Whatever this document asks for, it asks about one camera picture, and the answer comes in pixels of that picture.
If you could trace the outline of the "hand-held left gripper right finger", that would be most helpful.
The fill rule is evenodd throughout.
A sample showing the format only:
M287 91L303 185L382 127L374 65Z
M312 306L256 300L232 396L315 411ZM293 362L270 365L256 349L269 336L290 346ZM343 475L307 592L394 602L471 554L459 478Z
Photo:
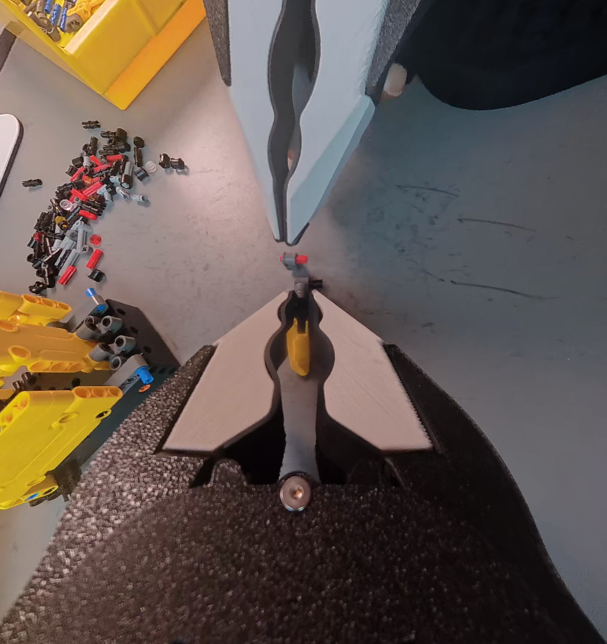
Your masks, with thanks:
M385 348L385 342L320 292L322 374L316 415L321 479L349 479L362 464L434 451L434 443Z

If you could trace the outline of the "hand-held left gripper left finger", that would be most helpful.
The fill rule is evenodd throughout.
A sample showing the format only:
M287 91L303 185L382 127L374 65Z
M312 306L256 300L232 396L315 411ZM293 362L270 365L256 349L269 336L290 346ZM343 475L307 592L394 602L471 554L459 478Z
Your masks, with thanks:
M161 453L204 459L195 481L210 480L221 459L238 463L250 482L275 482L285 451L277 368L285 354L283 292L224 334L174 416Z

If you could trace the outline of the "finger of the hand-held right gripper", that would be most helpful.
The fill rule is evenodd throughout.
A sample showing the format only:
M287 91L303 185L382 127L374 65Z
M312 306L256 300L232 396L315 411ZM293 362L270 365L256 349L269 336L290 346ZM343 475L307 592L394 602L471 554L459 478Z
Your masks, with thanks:
M366 81L388 4L313 1L313 88L299 117L299 152L285 185L290 246L324 205L372 119Z
M277 215L273 172L269 164L269 135L275 113L268 84L271 41L282 9L281 1L228 1L230 97L235 108L269 226L283 240Z

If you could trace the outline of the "small yellow lego subassembly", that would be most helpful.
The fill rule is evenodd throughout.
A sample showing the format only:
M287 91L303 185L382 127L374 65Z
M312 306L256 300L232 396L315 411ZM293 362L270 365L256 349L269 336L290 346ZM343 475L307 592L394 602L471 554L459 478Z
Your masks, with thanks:
M292 323L286 333L289 364L301 377L307 377L311 365L311 341L309 319L311 292L323 288L323 279L299 277L294 280L289 317Z

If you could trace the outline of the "yellow black lego model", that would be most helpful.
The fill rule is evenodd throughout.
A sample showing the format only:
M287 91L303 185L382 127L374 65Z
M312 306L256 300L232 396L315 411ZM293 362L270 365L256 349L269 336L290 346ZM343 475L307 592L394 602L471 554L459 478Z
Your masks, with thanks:
M0 290L0 510L78 485L82 465L179 368L144 313L94 289L78 310Z

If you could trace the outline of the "pile of small lego pins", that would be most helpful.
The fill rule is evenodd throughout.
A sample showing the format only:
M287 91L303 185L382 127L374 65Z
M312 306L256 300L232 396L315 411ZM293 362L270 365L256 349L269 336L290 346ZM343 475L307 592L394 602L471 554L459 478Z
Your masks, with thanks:
M153 173L187 173L180 157L161 153L156 162L147 158L145 140L130 137L122 127L103 129L98 120L81 125L92 134L70 161L64 181L38 215L27 243L26 261L35 278L28 292L34 296L67 286L81 269L92 283L104 281L103 240L94 229L114 201L147 205L149 199L142 190Z

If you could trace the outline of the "heap of lego parts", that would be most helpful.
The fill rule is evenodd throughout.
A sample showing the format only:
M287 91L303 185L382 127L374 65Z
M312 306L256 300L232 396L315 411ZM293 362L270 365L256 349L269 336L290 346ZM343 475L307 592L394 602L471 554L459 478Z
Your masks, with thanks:
M54 43L76 34L105 1L17 1L23 12Z

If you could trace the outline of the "yellow bin with small parts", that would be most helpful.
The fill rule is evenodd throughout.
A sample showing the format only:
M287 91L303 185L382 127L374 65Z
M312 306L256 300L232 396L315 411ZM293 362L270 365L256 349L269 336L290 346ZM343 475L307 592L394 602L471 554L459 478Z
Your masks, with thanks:
M76 34L54 43L17 1L0 1L0 24L124 111L206 16L202 1L105 1Z

